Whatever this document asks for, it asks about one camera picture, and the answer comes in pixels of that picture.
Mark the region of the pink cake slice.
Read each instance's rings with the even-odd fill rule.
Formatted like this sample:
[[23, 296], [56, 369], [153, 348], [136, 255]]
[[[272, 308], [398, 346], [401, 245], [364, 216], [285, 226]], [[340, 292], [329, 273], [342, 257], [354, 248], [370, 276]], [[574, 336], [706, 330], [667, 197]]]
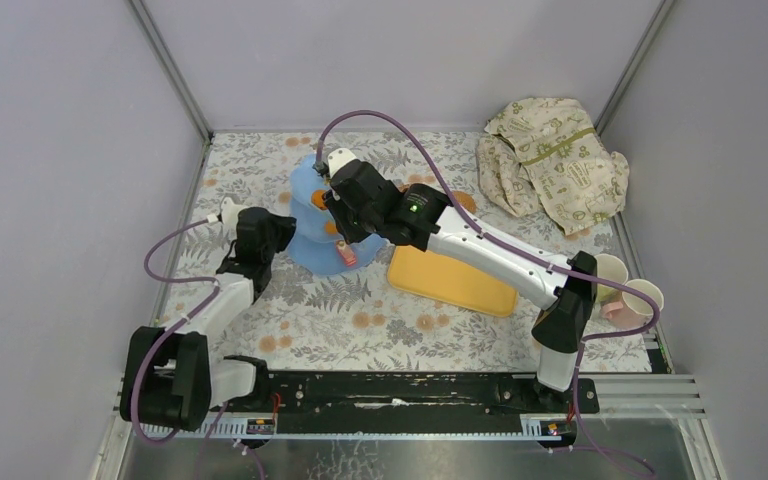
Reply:
[[335, 243], [336, 251], [346, 267], [352, 267], [357, 263], [357, 256], [351, 246], [344, 240]]

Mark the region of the blue three-tier cake stand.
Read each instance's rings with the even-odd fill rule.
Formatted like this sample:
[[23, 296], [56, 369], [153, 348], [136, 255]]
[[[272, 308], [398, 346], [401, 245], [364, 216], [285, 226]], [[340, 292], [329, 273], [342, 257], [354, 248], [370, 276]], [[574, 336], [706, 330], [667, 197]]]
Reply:
[[369, 265], [385, 241], [371, 235], [360, 243], [349, 244], [356, 262], [346, 263], [336, 246], [343, 238], [327, 231], [327, 226], [335, 228], [332, 216], [311, 202], [314, 193], [328, 189], [313, 168], [315, 160], [314, 153], [306, 155], [290, 174], [290, 215], [296, 219], [296, 231], [287, 254], [295, 263], [320, 276], [342, 274]]

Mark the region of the yellow serving tray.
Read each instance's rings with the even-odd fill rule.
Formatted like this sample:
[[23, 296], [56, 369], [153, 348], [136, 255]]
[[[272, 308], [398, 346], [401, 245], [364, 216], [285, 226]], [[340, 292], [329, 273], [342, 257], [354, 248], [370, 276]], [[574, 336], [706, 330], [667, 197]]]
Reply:
[[510, 316], [517, 291], [464, 262], [413, 247], [396, 247], [387, 273], [391, 286], [494, 317]]

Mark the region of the green paper cup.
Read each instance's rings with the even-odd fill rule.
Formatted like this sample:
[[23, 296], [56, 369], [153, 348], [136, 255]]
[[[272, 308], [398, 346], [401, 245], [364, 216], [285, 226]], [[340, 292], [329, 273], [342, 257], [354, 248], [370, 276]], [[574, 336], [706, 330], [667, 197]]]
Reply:
[[[597, 276], [607, 281], [624, 285], [629, 279], [629, 272], [626, 264], [617, 256], [601, 253], [595, 256], [597, 261]], [[618, 289], [610, 285], [597, 285], [597, 301], [604, 303], [612, 298]]]

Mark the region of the orange round cookie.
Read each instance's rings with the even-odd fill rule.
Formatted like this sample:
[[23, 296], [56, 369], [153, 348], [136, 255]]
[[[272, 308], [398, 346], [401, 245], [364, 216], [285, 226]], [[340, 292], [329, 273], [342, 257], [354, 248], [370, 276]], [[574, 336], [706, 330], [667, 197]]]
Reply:
[[319, 210], [326, 210], [327, 206], [325, 204], [325, 190], [316, 190], [311, 194], [311, 203], [318, 208]]

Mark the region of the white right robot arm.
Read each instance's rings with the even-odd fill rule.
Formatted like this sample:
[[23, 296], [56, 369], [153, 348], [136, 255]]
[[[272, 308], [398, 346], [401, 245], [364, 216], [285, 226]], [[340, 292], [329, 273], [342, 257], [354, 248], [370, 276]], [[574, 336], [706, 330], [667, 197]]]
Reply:
[[595, 258], [572, 258], [537, 248], [460, 211], [438, 189], [414, 184], [405, 190], [374, 166], [340, 149], [317, 164], [329, 180], [324, 204], [349, 243], [375, 234], [396, 246], [453, 258], [513, 287], [540, 310], [532, 329], [541, 345], [535, 402], [557, 412], [573, 398], [579, 342], [590, 318], [596, 287]]

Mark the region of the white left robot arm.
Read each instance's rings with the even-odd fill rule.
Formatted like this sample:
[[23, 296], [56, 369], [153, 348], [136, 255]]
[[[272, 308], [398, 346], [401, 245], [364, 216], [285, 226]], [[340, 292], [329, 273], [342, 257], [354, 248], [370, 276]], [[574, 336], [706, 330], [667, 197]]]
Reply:
[[119, 413], [140, 437], [147, 426], [195, 431], [211, 408], [233, 401], [256, 411], [273, 400], [266, 361], [246, 355], [216, 359], [209, 345], [264, 293], [273, 260], [290, 245], [297, 221], [230, 203], [200, 223], [219, 223], [232, 233], [219, 267], [202, 279], [210, 293], [177, 319], [142, 326], [130, 338]]

